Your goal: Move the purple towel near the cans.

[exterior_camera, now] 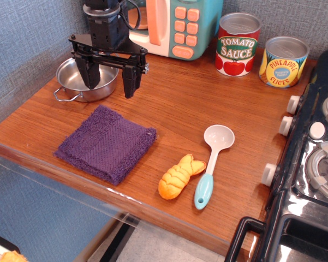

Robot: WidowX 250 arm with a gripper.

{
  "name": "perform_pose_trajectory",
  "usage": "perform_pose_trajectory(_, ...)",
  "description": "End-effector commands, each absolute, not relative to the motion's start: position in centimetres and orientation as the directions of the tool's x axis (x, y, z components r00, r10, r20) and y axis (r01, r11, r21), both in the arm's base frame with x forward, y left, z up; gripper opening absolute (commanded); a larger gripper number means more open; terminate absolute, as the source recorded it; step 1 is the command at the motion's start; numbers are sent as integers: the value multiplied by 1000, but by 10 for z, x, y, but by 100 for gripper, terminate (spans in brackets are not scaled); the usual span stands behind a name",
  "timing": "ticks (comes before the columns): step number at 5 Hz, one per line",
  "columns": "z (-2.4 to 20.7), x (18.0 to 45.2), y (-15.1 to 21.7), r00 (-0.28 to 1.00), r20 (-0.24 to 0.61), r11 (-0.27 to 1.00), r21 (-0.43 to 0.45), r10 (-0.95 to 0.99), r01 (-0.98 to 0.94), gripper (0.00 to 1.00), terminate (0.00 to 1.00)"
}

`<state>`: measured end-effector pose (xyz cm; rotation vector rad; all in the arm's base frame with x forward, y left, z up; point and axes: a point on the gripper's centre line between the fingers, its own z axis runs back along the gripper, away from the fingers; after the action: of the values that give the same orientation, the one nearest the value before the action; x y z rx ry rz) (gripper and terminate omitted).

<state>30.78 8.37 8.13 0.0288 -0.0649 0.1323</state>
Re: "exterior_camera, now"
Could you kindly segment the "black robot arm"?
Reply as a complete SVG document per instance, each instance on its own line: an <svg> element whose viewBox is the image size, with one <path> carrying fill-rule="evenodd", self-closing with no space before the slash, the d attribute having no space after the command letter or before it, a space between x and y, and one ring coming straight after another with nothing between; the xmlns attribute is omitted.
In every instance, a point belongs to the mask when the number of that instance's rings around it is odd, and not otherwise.
<svg viewBox="0 0 328 262"><path fill-rule="evenodd" d="M141 10L134 1L85 1L89 34L72 34L72 57L86 87L100 82L99 66L122 70L124 94L131 98L148 72L147 49L132 42L130 31L138 29Z"/></svg>

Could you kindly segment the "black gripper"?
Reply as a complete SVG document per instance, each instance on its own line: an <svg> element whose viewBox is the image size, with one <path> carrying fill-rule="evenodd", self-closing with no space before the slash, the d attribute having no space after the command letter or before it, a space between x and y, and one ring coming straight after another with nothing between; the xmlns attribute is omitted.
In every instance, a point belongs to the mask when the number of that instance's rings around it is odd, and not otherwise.
<svg viewBox="0 0 328 262"><path fill-rule="evenodd" d="M124 94L133 97L148 72L147 50L129 39L132 28L125 10L86 10L89 34L72 34L73 58L85 86L100 82L99 65L122 69Z"/></svg>

